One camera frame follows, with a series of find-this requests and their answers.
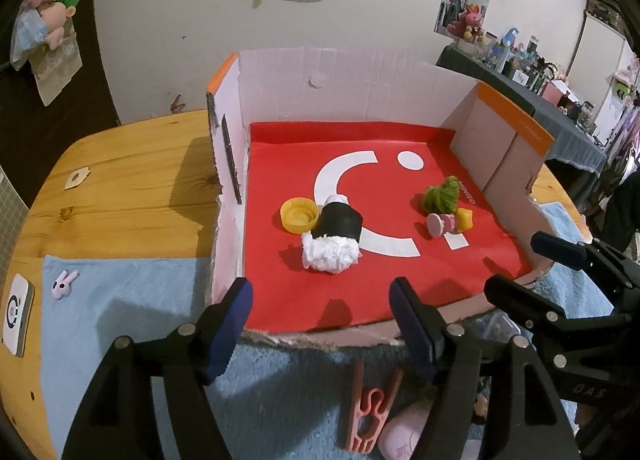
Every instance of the wooden table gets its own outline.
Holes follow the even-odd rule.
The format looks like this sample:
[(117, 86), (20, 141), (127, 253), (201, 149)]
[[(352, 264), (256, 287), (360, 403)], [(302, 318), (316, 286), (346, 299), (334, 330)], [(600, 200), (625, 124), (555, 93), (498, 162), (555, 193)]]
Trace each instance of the wooden table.
[[(75, 189), (69, 175), (91, 169)], [(220, 185), (206, 111), (156, 117), (91, 135), (60, 158), (31, 208), (2, 292), (20, 273), (35, 286), (23, 358), (0, 346), (0, 396), (40, 460), (55, 459), (40, 391), (42, 262), (77, 258), (208, 257)], [(588, 231), (562, 187), (543, 168), (533, 195), (559, 200)]]

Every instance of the light blue cloth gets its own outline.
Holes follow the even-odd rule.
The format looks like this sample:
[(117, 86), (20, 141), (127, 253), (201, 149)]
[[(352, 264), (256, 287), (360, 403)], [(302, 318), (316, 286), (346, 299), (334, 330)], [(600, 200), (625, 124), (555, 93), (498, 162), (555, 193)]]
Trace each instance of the light blue cloth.
[[(559, 203), (543, 209), (557, 234), (574, 242), (580, 239)], [(208, 267), (208, 259), (45, 258), (45, 289), (63, 269), (80, 272), (69, 297), (56, 301), (45, 293), (42, 302), (40, 379), (58, 456), (84, 391), (113, 339), (128, 334), (135, 341), (146, 341), (195, 321), (204, 307)], [(538, 291), (564, 306), (569, 317), (611, 310), (583, 273), (562, 265), (554, 265), (538, 282)], [(406, 359), (403, 347), (325, 353), (240, 344), (226, 373), (206, 393), (234, 460), (361, 459), (341, 449), (351, 398), (351, 364), (365, 361), (365, 386), (385, 386), (391, 370), (406, 364)], [(406, 378), (391, 416), (417, 397), (415, 384)], [(168, 460), (177, 460), (161, 379), (154, 379), (154, 401), (162, 449)], [(470, 436), (477, 437), (479, 430), (474, 428)], [(376, 449), (369, 458), (382, 456)]]

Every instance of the cardboard wall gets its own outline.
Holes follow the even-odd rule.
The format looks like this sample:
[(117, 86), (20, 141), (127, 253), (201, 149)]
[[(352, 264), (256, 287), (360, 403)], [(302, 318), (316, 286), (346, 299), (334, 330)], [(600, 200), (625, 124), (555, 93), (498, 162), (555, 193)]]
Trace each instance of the cardboard wall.
[[(213, 109), (209, 110), (209, 127), (213, 140), (218, 179), (222, 194), (218, 198), (218, 223), (214, 228), (214, 244), (211, 256), (212, 287), (210, 302), (216, 303), (226, 293), (236, 277), (242, 275), (244, 242), (244, 206), (246, 204), (246, 169), (249, 142), (242, 127), (238, 78), (238, 55), (232, 54), (212, 78), (207, 92), (213, 96)], [(226, 119), (231, 149), (240, 185), (241, 203), (234, 192), (232, 173), (226, 159), (222, 119)]]
[(476, 186), (484, 189), (515, 135), (516, 130), (507, 121), (489, 105), (476, 99), (466, 124), (456, 133), (451, 149)]
[(534, 253), (529, 244), (537, 231), (554, 233), (540, 208), (527, 195), (544, 159), (544, 154), (540, 155), (524, 136), (516, 135), (504, 160), (482, 191), (489, 204), (500, 205), (496, 210), (498, 220), (518, 239), (526, 253), (534, 268), (531, 278), (540, 275), (552, 263)]
[(374, 49), (263, 49), (240, 53), (242, 122), (396, 121), (460, 127), (453, 112), (478, 81)]

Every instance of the dark tablecloth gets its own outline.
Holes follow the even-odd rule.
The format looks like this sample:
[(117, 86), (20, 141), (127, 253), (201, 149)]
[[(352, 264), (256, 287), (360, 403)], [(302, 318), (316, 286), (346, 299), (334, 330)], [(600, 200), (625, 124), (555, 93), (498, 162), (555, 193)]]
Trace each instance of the dark tablecloth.
[(549, 148), (546, 158), (577, 168), (575, 173), (565, 172), (557, 178), (574, 204), (580, 208), (607, 161), (607, 154), (602, 148), (597, 147), (589, 136), (555, 105), (507, 76), (471, 59), (457, 47), (445, 47), (436, 65), (491, 85), (551, 133), (555, 142)]

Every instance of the cardboard box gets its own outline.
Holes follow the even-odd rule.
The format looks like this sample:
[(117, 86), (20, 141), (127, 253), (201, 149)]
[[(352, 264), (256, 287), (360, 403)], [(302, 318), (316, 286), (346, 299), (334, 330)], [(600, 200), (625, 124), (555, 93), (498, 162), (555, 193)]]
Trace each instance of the cardboard box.
[[(222, 185), (212, 302), (222, 298), (235, 277), (244, 275), (250, 126), (262, 121), (393, 121), (455, 130), (450, 149), (532, 266), (518, 281), (530, 283), (551, 265), (529, 246), (536, 231), (552, 232), (529, 193), (553, 138), (484, 82), (381, 50), (249, 50), (232, 54), (217, 72), (207, 88), (207, 106)], [(491, 308), (479, 294), (439, 310), (452, 322)], [(398, 334), (391, 320), (334, 331), (255, 336), (335, 347), (393, 343)]]

